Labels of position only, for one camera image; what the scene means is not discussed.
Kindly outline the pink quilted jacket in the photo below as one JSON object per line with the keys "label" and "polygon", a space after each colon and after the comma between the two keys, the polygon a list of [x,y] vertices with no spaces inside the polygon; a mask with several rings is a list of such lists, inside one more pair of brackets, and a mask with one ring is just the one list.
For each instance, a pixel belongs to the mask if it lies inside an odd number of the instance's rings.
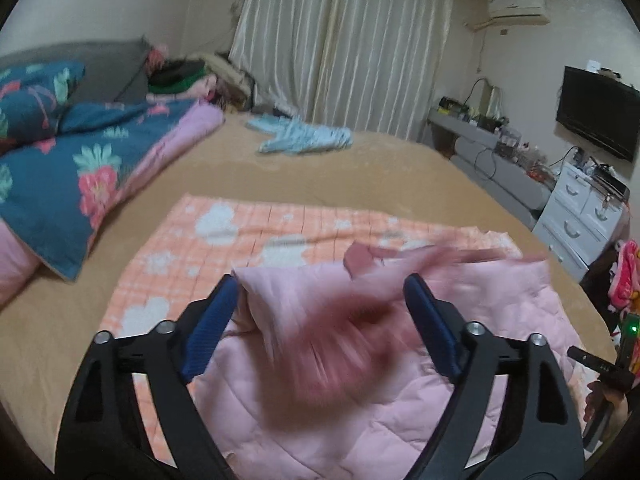
{"label": "pink quilted jacket", "polygon": [[399,479],[451,396],[402,285],[503,337],[544,335],[565,377],[577,344],[547,261],[497,249],[353,244],[340,261],[239,268],[240,298],[194,402],[241,479]]}

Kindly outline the pile of mixed clothes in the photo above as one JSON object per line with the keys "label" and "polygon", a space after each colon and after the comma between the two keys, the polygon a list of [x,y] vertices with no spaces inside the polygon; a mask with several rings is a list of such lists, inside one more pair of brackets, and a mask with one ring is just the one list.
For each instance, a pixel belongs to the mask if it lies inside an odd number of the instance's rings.
{"label": "pile of mixed clothes", "polygon": [[226,112],[248,112],[255,104],[254,80],[220,54],[195,53],[170,58],[153,48],[144,63],[148,102],[201,99]]}

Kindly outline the white drawer chest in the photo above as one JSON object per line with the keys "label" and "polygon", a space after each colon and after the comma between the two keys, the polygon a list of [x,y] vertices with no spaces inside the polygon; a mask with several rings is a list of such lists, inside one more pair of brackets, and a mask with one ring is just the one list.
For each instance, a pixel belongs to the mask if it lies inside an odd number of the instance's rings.
{"label": "white drawer chest", "polygon": [[628,231],[624,202],[570,162],[564,162],[533,234],[580,282],[589,267]]}

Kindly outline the orange white checkered blanket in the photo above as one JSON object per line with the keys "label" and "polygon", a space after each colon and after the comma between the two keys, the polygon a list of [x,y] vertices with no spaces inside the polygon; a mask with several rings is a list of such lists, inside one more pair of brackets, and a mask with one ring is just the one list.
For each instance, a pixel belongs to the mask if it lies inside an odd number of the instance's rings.
{"label": "orange white checkered blanket", "polygon": [[[206,297],[235,269],[340,261],[353,244],[400,252],[433,245],[497,249],[511,258],[528,258],[506,234],[473,227],[410,222],[375,211],[334,214],[329,208],[311,212],[304,206],[186,196],[126,267],[102,325],[117,336],[143,334]],[[582,408],[590,376],[570,362],[574,373],[564,377]]]}

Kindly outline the blue floral pink duvet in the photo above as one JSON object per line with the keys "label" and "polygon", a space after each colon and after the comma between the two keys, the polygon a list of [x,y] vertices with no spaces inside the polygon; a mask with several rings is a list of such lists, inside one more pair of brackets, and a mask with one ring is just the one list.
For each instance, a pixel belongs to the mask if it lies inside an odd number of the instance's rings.
{"label": "blue floral pink duvet", "polygon": [[81,103],[1,157],[1,300],[40,266],[76,281],[107,214],[224,123],[205,100]]}

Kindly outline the grey vanity desk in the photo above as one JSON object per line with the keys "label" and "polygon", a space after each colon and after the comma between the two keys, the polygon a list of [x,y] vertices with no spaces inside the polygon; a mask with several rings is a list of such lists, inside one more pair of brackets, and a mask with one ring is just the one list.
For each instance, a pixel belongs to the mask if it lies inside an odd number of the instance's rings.
{"label": "grey vanity desk", "polygon": [[427,121],[432,134],[449,133],[454,138],[450,162],[533,231],[551,191],[522,167],[498,155],[498,136],[434,108]]}

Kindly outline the blue floral pillow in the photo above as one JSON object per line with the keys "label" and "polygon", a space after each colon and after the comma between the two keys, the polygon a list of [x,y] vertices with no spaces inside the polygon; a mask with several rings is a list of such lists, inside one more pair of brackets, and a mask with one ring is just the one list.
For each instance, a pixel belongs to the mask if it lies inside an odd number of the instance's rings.
{"label": "blue floral pillow", "polygon": [[1,147],[53,138],[70,96],[85,76],[77,61],[34,63],[1,70]]}

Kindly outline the light blue garment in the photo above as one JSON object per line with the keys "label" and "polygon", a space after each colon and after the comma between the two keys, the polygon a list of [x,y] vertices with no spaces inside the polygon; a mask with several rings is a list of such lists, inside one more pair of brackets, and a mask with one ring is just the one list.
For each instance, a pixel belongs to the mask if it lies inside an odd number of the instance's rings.
{"label": "light blue garment", "polygon": [[247,128],[268,136],[259,154],[305,155],[346,150],[352,146],[352,130],[311,125],[297,118],[262,115],[250,119]]}

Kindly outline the grey headboard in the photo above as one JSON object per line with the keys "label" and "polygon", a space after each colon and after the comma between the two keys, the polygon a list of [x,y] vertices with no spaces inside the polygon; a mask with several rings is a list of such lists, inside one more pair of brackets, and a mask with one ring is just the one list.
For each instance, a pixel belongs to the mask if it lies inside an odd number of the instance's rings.
{"label": "grey headboard", "polygon": [[77,61],[85,77],[70,102],[136,104],[148,94],[145,62],[152,46],[145,38],[126,41],[81,41],[50,44],[1,55],[1,68],[30,63]]}

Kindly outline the white air conditioner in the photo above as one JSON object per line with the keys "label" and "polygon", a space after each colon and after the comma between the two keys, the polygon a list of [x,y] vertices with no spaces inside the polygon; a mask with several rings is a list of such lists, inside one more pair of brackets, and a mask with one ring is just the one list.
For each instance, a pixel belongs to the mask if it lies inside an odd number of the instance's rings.
{"label": "white air conditioner", "polygon": [[489,0],[488,15],[514,25],[544,25],[549,21],[547,6],[548,0]]}

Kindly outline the striped beige curtain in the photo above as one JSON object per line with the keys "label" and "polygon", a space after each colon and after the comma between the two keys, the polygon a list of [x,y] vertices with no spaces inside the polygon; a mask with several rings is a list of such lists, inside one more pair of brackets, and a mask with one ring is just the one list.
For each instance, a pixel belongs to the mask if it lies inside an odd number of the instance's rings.
{"label": "striped beige curtain", "polygon": [[454,0],[244,0],[230,50],[286,114],[417,141]]}

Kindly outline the black wall television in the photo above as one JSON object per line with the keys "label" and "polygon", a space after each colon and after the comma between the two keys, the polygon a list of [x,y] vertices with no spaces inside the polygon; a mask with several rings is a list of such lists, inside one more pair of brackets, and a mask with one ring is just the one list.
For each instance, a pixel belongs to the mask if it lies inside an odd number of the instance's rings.
{"label": "black wall television", "polygon": [[556,121],[611,155],[632,162],[639,146],[639,91],[566,66]]}

